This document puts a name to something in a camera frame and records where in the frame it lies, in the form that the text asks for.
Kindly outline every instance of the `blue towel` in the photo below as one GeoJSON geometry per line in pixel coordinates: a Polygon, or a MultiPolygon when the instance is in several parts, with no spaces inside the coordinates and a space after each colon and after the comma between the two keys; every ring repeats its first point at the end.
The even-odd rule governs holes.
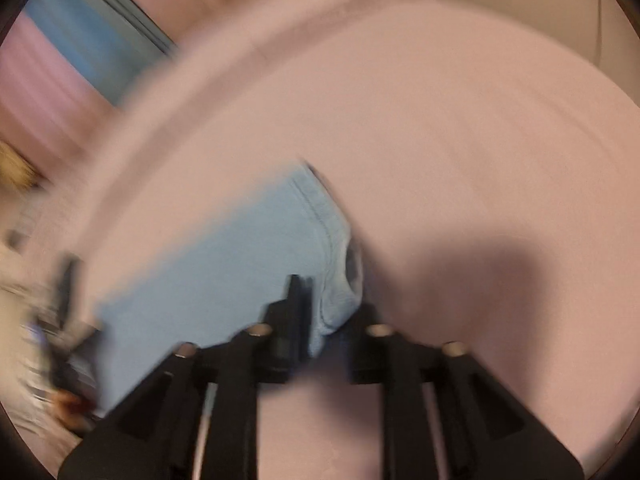
{"type": "Polygon", "coordinates": [[[115,406],[178,342],[209,346],[256,322],[287,277],[313,283],[310,354],[362,299],[348,222],[307,166],[268,186],[228,221],[172,254],[101,307],[100,406],[115,406]]]}

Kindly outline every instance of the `light blue cloth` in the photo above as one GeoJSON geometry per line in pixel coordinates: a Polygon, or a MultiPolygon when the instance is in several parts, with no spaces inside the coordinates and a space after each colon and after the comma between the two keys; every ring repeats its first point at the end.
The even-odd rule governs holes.
{"type": "Polygon", "coordinates": [[[350,226],[307,166],[228,221],[214,220],[197,242],[102,305],[101,407],[122,400],[176,343],[220,343],[259,320],[265,305],[283,298],[290,274],[312,280],[309,350],[317,355],[362,299],[350,240],[350,226]]]}

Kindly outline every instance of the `black metal bracket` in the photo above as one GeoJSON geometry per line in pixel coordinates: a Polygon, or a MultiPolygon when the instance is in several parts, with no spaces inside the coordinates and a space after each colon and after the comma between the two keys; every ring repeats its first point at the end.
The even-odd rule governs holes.
{"type": "MultiPolygon", "coordinates": [[[[259,383],[285,383],[307,358],[309,291],[287,298],[224,344],[178,346],[71,453],[61,480],[191,477],[205,392],[218,385],[202,480],[257,480],[259,383]]],[[[451,480],[581,480],[578,461],[468,352],[407,341],[363,304],[341,334],[355,383],[383,391],[383,479],[437,480],[422,385],[433,383],[451,480]]]]}
{"type": "Polygon", "coordinates": [[[437,480],[422,394],[433,383],[452,480],[581,480],[579,462],[462,343],[414,344],[363,304],[345,329],[351,380],[383,389],[383,478],[437,480]]]}
{"type": "Polygon", "coordinates": [[[258,383],[284,383],[307,358],[310,301],[292,276],[286,299],[229,342],[178,345],[67,457],[61,480],[191,477],[207,385],[216,383],[201,478],[255,480],[258,383]]]}

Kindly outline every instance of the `black frame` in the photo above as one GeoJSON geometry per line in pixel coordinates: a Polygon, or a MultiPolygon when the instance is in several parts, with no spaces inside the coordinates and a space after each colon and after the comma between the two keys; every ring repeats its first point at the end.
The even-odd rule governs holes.
{"type": "MultiPolygon", "coordinates": [[[[0,44],[28,0],[0,0],[0,44]]],[[[617,0],[640,36],[640,0],[617,0]]],[[[0,403],[0,457],[3,478],[52,480],[53,476],[34,457],[0,403]]],[[[640,415],[636,416],[610,460],[593,480],[640,478],[640,415]]]]}

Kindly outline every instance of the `metal screw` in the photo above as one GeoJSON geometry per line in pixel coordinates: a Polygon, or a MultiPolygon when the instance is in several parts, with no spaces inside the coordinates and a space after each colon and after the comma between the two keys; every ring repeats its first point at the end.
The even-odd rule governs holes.
{"type": "Polygon", "coordinates": [[[174,350],[174,355],[176,357],[183,357],[183,358],[191,357],[192,355],[194,355],[196,353],[197,349],[198,349],[198,347],[196,345],[194,345],[193,343],[181,343],[174,350]]]}
{"type": "Polygon", "coordinates": [[[390,335],[393,335],[395,330],[389,325],[379,323],[367,326],[366,332],[370,337],[389,337],[390,335]]]}
{"type": "Polygon", "coordinates": [[[273,328],[271,328],[271,325],[268,325],[266,323],[256,323],[255,325],[251,325],[249,328],[247,328],[246,331],[249,335],[255,337],[264,337],[271,334],[271,332],[273,332],[273,328]]]}
{"type": "Polygon", "coordinates": [[[466,345],[460,341],[452,341],[442,345],[442,353],[449,357],[460,357],[468,352],[466,345]]]}

